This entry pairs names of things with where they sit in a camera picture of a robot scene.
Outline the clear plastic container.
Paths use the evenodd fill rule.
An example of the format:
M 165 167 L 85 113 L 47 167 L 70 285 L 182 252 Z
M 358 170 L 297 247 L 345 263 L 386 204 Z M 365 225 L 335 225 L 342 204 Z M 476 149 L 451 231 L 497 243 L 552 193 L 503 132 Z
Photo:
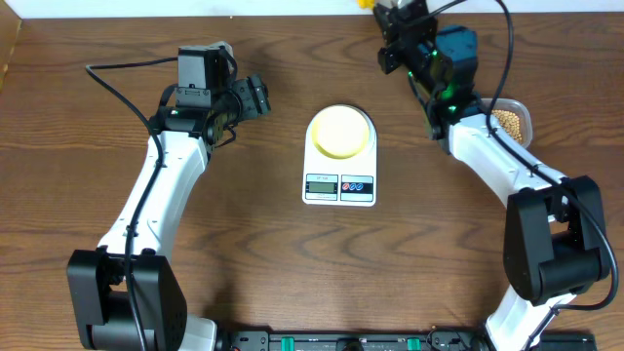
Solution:
M 498 124 L 523 148 L 528 148 L 533 139 L 533 127 L 527 108 L 519 101 L 499 98 L 492 110 Z

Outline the yellow bowl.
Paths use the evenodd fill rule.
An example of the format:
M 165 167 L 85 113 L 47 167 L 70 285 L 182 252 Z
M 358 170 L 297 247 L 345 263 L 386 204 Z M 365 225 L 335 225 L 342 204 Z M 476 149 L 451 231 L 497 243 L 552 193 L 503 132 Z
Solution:
M 321 110 L 311 124 L 311 139 L 317 150 L 336 160 L 360 154 L 369 143 L 371 127 L 366 115 L 350 105 Z

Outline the white kitchen scale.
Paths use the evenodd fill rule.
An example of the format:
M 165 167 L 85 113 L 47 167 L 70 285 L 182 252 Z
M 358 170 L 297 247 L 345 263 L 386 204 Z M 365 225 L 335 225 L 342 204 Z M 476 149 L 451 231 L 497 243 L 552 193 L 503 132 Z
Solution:
M 301 199 L 307 205 L 371 207 L 377 191 L 377 133 L 369 115 L 371 137 L 352 158 L 336 160 L 321 154 L 311 139 L 311 120 L 305 135 Z

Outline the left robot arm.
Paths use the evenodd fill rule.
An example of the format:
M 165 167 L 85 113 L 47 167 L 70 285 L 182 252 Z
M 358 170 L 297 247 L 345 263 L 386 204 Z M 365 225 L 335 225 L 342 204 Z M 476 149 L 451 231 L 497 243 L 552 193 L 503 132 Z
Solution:
M 217 323 L 191 315 L 171 267 L 176 233 L 194 184 L 235 127 L 267 114 L 259 75 L 238 78 L 224 42 L 182 46 L 172 58 L 177 81 L 151 118 L 98 72 L 87 73 L 137 115 L 149 133 L 136 184 L 93 250 L 76 250 L 66 275 L 80 341 L 90 350 L 227 350 Z

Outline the cardboard side panel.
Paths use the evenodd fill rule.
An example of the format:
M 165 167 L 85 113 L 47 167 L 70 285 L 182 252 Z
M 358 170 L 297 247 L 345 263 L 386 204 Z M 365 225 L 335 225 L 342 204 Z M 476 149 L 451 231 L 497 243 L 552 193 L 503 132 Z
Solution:
M 0 6 L 0 83 L 4 87 L 9 63 L 15 51 L 22 19 L 11 9 L 5 0 Z

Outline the yellow measuring scoop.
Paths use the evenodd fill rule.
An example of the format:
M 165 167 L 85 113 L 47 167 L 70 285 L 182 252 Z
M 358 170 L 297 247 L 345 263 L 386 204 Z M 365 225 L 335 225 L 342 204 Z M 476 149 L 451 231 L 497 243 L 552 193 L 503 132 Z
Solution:
M 357 4 L 361 9 L 372 10 L 375 6 L 375 0 L 357 0 Z

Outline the pile of soybeans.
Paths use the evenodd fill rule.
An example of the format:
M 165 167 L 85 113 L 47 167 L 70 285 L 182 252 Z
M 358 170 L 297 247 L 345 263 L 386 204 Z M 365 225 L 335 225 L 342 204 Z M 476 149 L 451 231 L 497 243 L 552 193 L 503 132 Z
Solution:
M 511 138 L 517 143 L 523 142 L 523 134 L 520 125 L 521 119 L 518 114 L 503 109 L 494 109 L 492 114 Z

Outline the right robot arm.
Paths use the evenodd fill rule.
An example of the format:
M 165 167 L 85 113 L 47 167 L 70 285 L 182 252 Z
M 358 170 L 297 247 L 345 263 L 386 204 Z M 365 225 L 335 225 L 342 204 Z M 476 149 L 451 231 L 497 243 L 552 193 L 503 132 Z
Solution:
M 384 40 L 377 59 L 385 73 L 404 67 L 425 113 L 428 136 L 464 163 L 506 210 L 503 266 L 509 282 L 484 329 L 465 350 L 532 350 L 575 299 L 609 280 L 606 308 L 617 296 L 619 267 L 605 230 L 599 186 L 540 162 L 494 117 L 493 100 L 476 92 L 476 33 L 439 27 L 423 1 L 376 1 L 372 13 Z

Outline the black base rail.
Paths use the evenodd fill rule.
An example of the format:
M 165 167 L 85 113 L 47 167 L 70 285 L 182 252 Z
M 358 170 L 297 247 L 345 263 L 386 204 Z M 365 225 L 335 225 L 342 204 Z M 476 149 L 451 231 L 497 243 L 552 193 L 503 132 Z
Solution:
M 584 332 L 495 335 L 484 329 L 436 328 L 410 332 L 220 331 L 215 351 L 597 351 L 595 337 Z

